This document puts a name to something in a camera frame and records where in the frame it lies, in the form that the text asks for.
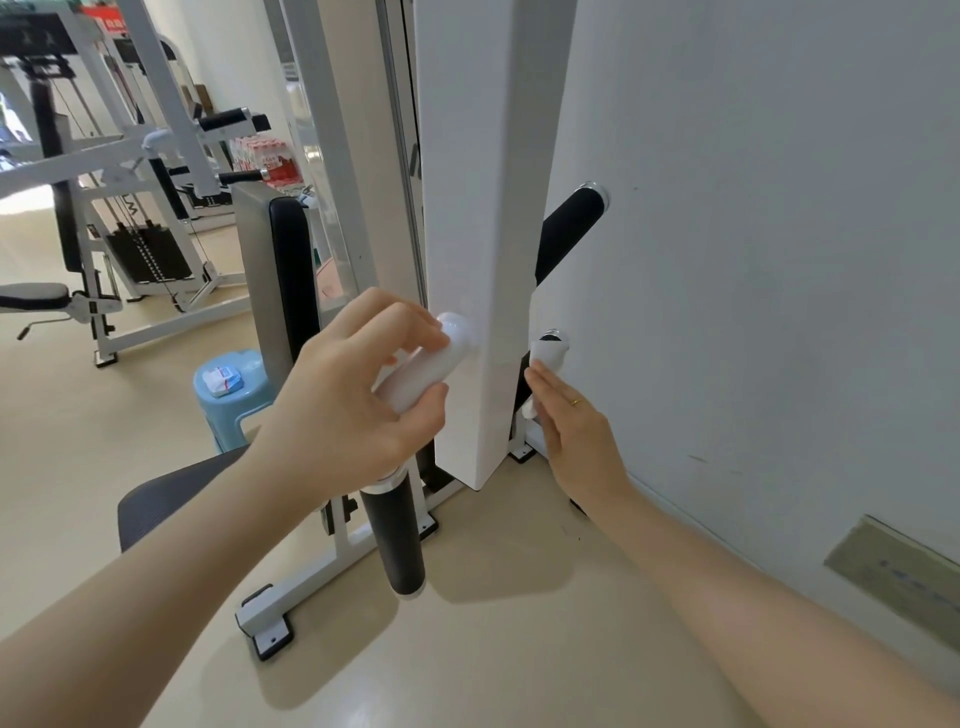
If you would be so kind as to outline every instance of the green object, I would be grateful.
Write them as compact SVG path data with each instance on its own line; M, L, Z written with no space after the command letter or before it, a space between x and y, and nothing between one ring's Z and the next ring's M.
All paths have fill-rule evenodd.
M824 563L960 652L960 565L956 562L864 516Z

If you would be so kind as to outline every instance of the person's left arm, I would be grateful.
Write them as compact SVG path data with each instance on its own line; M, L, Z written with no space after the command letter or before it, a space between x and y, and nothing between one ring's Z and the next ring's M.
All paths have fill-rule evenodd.
M243 577L325 501L444 424L445 385L399 417L371 392L400 349L441 349L423 308L365 292L303 348L255 442L131 550L0 643L4 725L139 725Z

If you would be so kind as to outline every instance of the finger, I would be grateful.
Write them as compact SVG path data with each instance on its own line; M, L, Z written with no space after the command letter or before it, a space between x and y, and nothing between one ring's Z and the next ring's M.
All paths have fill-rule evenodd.
M446 393L449 391L450 388L443 382L428 387L418 402L400 415L399 420L385 426L385 432L400 455L400 462L423 448L444 428Z
M579 402L577 403L578 407L582 407L584 404L589 405L586 397L584 397L582 394L580 394L580 392L575 390L573 387L571 387L569 384L567 384L565 381L563 381L557 375L551 372L547 368L546 364L544 364L539 359L534 359L530 363L530 366L534 368L534 371L537 372L537 374L539 374L540 376L543 377L544 380L546 380L547 384L549 384L555 390L560 392L560 394L567 401L574 402L579 400Z
M550 417L543 404L534 397L534 407L537 409L537 416L540 418L540 428L543 430L543 440L546 441L546 451L550 455L560 453L560 431L557 429L557 423Z
M530 389L533 390L537 402L556 423L557 429L563 431L564 425L570 422L570 418L576 414L576 410L537 370L531 367L523 373L523 376L526 378L527 384L530 385Z
M347 304L333 323L326 328L327 336L346 339L352 336L373 319L378 313L389 308L394 303L406 303L430 326L439 328L440 322L437 321L430 312L418 303L404 301L399 296L388 293L380 288L368 288L357 296L353 301Z
M429 324L417 307L407 302L391 304L349 338L356 365L371 378L400 349L411 352L424 347L435 352L449 343L449 336Z

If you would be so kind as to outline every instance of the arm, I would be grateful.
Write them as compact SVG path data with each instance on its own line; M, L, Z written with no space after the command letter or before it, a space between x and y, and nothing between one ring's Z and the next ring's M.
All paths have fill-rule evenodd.
M606 418L579 392L539 362L526 378L560 485L772 728L960 725L960 705L900 657L643 497Z
M240 580L315 508L375 482L443 427L445 385L398 417L371 388L400 349L447 343L369 291L300 354L247 453L174 516L0 643L10 726L138 725Z

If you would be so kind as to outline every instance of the person's left hand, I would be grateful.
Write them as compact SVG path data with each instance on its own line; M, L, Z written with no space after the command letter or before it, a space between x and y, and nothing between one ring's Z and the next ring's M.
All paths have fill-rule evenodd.
M310 509L389 475L443 428L447 386L397 415L372 393L377 375L401 349L448 343L422 306L365 291L304 345L241 462Z

